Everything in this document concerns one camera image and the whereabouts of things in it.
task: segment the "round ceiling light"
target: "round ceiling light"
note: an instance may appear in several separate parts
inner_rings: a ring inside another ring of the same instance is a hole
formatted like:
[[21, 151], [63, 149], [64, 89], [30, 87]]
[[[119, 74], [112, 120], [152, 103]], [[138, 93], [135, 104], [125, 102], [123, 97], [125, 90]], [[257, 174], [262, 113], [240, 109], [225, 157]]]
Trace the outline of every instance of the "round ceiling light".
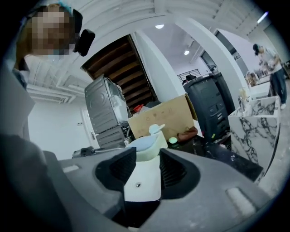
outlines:
[[157, 25], [157, 26], [155, 26], [157, 29], [161, 29], [161, 28], [163, 28], [164, 27], [164, 24], [161, 24], [161, 25]]

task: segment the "white shoe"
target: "white shoe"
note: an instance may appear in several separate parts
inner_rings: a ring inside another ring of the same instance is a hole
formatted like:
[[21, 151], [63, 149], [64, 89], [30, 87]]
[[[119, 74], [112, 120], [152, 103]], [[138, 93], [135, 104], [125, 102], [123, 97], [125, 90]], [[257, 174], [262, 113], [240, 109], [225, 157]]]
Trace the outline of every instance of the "white shoe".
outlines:
[[284, 110], [285, 108], [286, 108], [286, 104], [284, 103], [281, 105], [281, 110]]

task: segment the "green round object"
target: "green round object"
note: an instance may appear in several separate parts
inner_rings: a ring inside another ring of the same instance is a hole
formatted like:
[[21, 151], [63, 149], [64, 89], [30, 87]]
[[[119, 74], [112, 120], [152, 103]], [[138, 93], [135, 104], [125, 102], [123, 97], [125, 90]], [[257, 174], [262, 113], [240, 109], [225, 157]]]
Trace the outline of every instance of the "green round object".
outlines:
[[168, 142], [171, 144], [177, 143], [177, 138], [171, 137], [170, 139], [168, 139]]

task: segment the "marble block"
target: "marble block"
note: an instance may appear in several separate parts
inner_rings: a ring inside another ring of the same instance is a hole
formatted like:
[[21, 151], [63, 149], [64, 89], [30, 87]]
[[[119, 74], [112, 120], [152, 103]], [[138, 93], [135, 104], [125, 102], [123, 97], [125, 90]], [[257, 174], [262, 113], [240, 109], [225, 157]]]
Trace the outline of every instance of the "marble block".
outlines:
[[238, 108], [228, 120], [232, 151], [263, 167], [265, 174], [274, 158], [279, 138], [279, 97], [250, 101], [246, 112], [241, 113]]

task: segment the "cardboard box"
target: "cardboard box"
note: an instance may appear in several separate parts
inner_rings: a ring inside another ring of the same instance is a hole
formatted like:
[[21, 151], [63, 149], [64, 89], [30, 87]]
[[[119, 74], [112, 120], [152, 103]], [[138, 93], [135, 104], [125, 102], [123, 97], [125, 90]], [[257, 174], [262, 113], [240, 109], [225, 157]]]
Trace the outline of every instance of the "cardboard box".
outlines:
[[196, 113], [185, 94], [131, 117], [128, 123], [136, 139], [150, 135], [149, 127], [152, 124], [165, 124], [162, 132], [168, 140], [194, 126], [193, 119], [197, 120]]

